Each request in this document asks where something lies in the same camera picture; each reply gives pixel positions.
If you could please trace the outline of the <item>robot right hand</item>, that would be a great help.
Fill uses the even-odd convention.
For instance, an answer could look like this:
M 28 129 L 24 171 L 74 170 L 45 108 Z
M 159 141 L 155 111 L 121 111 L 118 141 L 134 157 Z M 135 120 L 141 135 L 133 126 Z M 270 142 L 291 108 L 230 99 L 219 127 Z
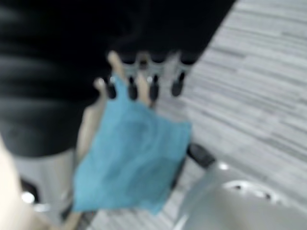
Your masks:
M 181 95 L 192 66 L 234 5 L 232 0 L 3 0 L 0 3 L 0 136 L 21 189 L 54 225 L 72 208 L 77 136 L 101 77 L 115 99 L 110 51 L 137 99 L 147 55 L 149 97 L 159 95 L 164 63 L 179 53 L 171 86 Z

